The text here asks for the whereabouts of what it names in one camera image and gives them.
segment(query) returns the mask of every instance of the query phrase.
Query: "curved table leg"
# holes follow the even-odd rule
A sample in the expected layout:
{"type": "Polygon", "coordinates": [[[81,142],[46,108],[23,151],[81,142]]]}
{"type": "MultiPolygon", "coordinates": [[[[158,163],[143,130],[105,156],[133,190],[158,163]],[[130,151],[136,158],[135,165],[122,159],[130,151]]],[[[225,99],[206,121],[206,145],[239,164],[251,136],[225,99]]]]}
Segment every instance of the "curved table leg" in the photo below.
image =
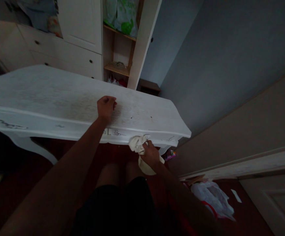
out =
{"type": "Polygon", "coordinates": [[[169,147],[171,147],[171,146],[168,145],[168,146],[165,146],[164,148],[161,147],[161,148],[159,149],[160,156],[162,156],[163,154],[165,154],[166,151],[169,149],[169,147]]]}
{"type": "Polygon", "coordinates": [[[16,132],[2,131],[2,133],[7,135],[16,146],[22,149],[40,154],[41,156],[48,159],[53,165],[57,163],[57,159],[55,158],[55,156],[53,156],[50,152],[48,152],[43,147],[33,142],[30,137],[20,137],[17,135],[16,132]]]}

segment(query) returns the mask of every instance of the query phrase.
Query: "table top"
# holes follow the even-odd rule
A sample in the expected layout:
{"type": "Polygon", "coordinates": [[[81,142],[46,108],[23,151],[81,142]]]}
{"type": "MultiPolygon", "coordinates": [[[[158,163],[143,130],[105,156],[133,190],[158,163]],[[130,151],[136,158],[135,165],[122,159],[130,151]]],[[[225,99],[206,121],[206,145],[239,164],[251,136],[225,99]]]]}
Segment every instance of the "table top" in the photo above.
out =
{"type": "Polygon", "coordinates": [[[156,130],[190,137],[172,101],[67,71],[37,65],[0,76],[0,107],[92,123],[97,100],[116,97],[110,128],[156,130]]]}

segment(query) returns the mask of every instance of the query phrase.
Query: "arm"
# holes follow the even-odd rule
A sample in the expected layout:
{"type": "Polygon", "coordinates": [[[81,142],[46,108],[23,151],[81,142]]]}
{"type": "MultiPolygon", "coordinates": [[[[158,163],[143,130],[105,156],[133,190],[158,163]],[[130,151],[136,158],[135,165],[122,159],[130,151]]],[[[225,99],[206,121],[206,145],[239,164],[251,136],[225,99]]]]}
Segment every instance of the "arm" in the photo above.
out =
{"type": "Polygon", "coordinates": [[[60,235],[66,227],[88,169],[116,106],[114,97],[98,100],[98,118],[40,180],[0,231],[2,235],[60,235]]]}
{"type": "Polygon", "coordinates": [[[168,171],[164,164],[160,162],[159,151],[150,140],[147,142],[148,145],[143,144],[145,155],[141,155],[141,158],[162,179],[191,226],[200,235],[223,235],[220,225],[211,212],[168,171]]]}

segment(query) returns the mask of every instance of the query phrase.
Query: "green plastic bag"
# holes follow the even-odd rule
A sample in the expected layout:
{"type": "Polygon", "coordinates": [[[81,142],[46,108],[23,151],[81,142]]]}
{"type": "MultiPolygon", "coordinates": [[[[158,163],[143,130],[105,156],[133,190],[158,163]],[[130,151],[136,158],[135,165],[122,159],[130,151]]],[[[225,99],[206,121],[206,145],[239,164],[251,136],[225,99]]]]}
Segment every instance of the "green plastic bag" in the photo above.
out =
{"type": "Polygon", "coordinates": [[[139,0],[118,0],[117,16],[114,27],[124,34],[137,37],[138,27],[136,22],[139,0]]]}

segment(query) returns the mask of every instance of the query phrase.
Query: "fist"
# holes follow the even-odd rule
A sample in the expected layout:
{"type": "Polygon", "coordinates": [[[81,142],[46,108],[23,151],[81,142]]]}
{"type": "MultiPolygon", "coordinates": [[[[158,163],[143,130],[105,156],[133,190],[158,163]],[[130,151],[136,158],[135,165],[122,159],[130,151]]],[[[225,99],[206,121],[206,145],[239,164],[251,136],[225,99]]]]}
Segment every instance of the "fist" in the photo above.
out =
{"type": "Polygon", "coordinates": [[[111,96],[104,96],[97,101],[98,116],[104,118],[107,122],[111,121],[113,110],[117,105],[116,98],[111,96]]]}
{"type": "Polygon", "coordinates": [[[145,149],[145,154],[140,155],[141,159],[147,163],[153,170],[156,164],[160,161],[160,155],[158,149],[155,148],[151,140],[147,140],[147,143],[144,143],[142,146],[145,149]]]}

